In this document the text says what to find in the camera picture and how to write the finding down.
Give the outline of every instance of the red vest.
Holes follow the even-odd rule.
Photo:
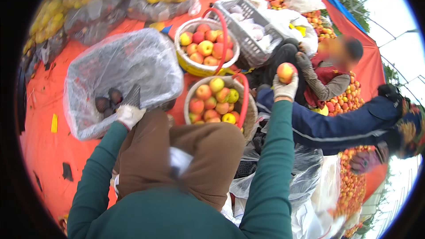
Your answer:
[[[320,56],[314,56],[311,59],[311,64],[313,65],[313,70],[315,71],[318,80],[320,80],[323,85],[328,84],[336,76],[350,74],[349,72],[339,72],[334,66],[318,67],[321,61],[322,58]],[[319,100],[308,85],[305,88],[304,97],[307,103],[314,108],[318,107],[323,109],[325,106],[325,102]]]

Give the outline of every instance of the basket of apples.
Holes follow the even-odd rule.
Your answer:
[[[189,90],[183,111],[186,124],[228,122],[240,128],[246,141],[258,117],[247,78],[240,73],[201,79]]]
[[[209,12],[215,12],[220,22],[205,18]],[[174,36],[174,45],[180,66],[200,77],[224,75],[240,52],[235,36],[227,30],[223,15],[215,8],[206,10],[201,18],[182,24]]]

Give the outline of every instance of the gray plastic crate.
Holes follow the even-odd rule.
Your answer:
[[[257,41],[252,38],[240,25],[240,23],[230,16],[229,8],[239,5],[242,8],[242,15],[245,19],[254,19],[256,24],[260,24],[266,30],[266,35],[272,36],[271,45],[267,50],[261,48]],[[227,29],[235,35],[241,46],[241,53],[247,59],[249,66],[257,68],[264,66],[267,60],[273,53],[277,45],[285,39],[283,35],[270,22],[258,12],[258,10],[248,0],[218,0],[214,3],[214,8],[217,8],[223,13],[227,24]],[[218,16],[210,12],[211,19],[219,20]]]

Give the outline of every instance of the basket handle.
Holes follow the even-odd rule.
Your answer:
[[[224,37],[224,43],[223,43],[223,56],[221,57],[220,64],[218,64],[217,69],[214,72],[214,75],[218,75],[218,72],[221,70],[221,67],[224,65],[224,59],[226,58],[226,51],[227,51],[227,25],[226,21],[224,20],[223,14],[216,8],[209,8],[207,9],[204,14],[202,15],[202,18],[204,19],[205,16],[210,12],[215,12],[217,16],[220,18],[221,22],[221,28],[223,29],[223,37]]]
[[[240,77],[243,82],[243,101],[242,101],[241,115],[239,117],[239,122],[238,122],[238,128],[242,128],[242,125],[245,122],[245,117],[248,111],[249,84],[248,84],[248,79],[244,74],[241,74],[241,73],[234,74],[232,76],[232,79],[235,79],[236,77]]]

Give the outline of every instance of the glove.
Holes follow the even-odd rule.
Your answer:
[[[278,75],[274,75],[273,87],[274,99],[279,96],[286,96],[291,98],[293,102],[295,98],[295,93],[297,93],[298,88],[298,73],[292,74],[292,79],[289,84],[284,84],[280,82]]]
[[[388,161],[388,148],[384,144],[379,143],[380,148],[374,151],[359,152],[353,156],[350,161],[351,172],[354,174],[362,174],[370,172],[376,166]]]
[[[297,64],[301,69],[306,69],[311,66],[310,58],[308,58],[308,56],[303,52],[298,52],[295,54],[295,59],[297,60]]]
[[[135,84],[121,102],[117,115],[117,122],[123,124],[127,130],[131,130],[146,113],[146,108],[139,109],[140,106],[140,86]]]

